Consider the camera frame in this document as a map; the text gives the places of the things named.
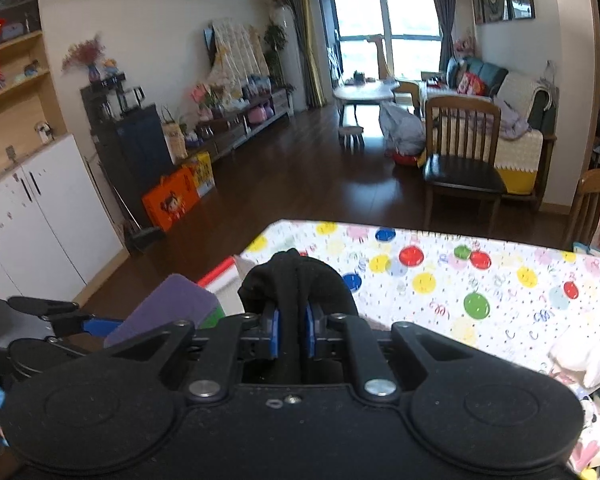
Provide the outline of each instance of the white plastic bag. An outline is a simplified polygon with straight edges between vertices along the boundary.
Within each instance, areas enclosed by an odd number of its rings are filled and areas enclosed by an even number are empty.
[[[395,148],[402,156],[420,155],[424,150],[426,136],[422,120],[396,103],[380,105],[380,129],[387,148]]]

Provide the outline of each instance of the polka dot tablecloth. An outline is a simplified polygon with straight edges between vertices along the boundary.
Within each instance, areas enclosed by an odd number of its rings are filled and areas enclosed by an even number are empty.
[[[600,259],[512,242],[332,222],[279,221],[242,256],[328,263],[362,316],[408,320],[539,372],[568,326],[600,338]]]

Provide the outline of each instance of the wooden bookshelf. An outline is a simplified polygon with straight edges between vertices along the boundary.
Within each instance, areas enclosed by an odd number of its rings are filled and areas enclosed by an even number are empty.
[[[34,60],[39,63],[38,72],[23,78],[24,67]],[[6,155],[7,147],[13,146],[16,158],[40,149],[37,123],[46,121],[56,137],[66,133],[66,125],[49,71],[42,30],[0,43],[0,70],[6,82],[0,90],[1,174],[12,164]]]
[[[26,77],[21,81],[15,82],[1,89],[0,105],[3,101],[14,99],[17,95],[17,92],[28,92],[30,86],[35,85],[35,83],[39,83],[43,77],[46,77],[48,75],[49,70],[38,70],[38,73],[36,75]]]

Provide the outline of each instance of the orange gift box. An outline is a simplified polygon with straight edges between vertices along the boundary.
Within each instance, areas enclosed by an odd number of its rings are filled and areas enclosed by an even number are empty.
[[[200,200],[189,168],[180,168],[164,177],[158,186],[142,197],[151,222],[163,231],[171,229]]]

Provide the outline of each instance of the glass door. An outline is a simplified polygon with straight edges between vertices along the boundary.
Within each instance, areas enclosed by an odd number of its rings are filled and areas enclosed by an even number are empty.
[[[442,34],[433,0],[320,0],[327,46],[343,79],[355,71],[378,77],[376,46],[381,34],[386,62],[398,78],[420,80],[438,72]]]
[[[332,8],[343,78],[356,71],[377,78],[376,46],[366,38],[384,34],[380,0],[333,0]]]
[[[433,0],[386,0],[396,77],[419,80],[437,72],[442,35]]]

